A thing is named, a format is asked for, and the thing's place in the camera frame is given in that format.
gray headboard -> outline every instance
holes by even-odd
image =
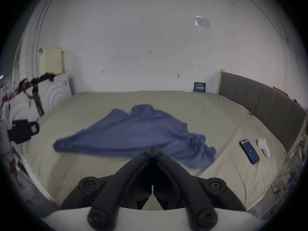
[[[289,152],[306,116],[297,103],[269,86],[226,72],[221,73],[218,94],[252,111]]]

blue towel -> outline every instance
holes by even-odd
[[[130,114],[113,109],[91,127],[57,140],[53,147],[57,152],[135,157],[153,146],[191,168],[205,168],[213,163],[216,151],[204,143],[205,137],[189,133],[186,123],[143,104],[134,106]]]

red label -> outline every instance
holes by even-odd
[[[32,133],[35,133],[37,130],[36,130],[36,126],[35,125],[33,125],[32,127],[31,127],[31,130],[32,130]]]

beige bed sheet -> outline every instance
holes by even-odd
[[[39,134],[22,145],[32,172],[56,204],[60,205],[82,178],[112,175],[130,159],[58,153],[52,144],[89,127],[114,108],[130,112],[133,106],[145,103],[187,123],[189,132],[205,135],[206,145],[217,151],[214,163],[206,170],[181,165],[191,175],[223,179],[247,209],[263,196],[283,167],[286,152],[279,140],[248,110],[226,97],[171,91],[80,93],[40,118]],[[266,138],[269,158],[257,147],[259,138]],[[254,165],[239,145],[243,139],[250,141],[260,157]]]

bed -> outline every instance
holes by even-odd
[[[181,165],[191,175],[226,181],[246,209],[258,202],[276,179],[307,122],[306,112],[283,94],[226,72],[220,73],[218,94],[79,93],[41,117],[40,133],[21,145],[31,179],[46,197],[61,205],[82,178],[114,174],[130,158],[58,153],[52,144],[93,125],[114,108],[129,113],[133,106],[145,103],[187,123],[189,132],[205,135],[206,145],[217,151],[214,163],[198,170]],[[269,158],[258,148],[259,138],[266,138]],[[239,145],[243,139],[255,148],[258,163],[252,165],[248,160]]]

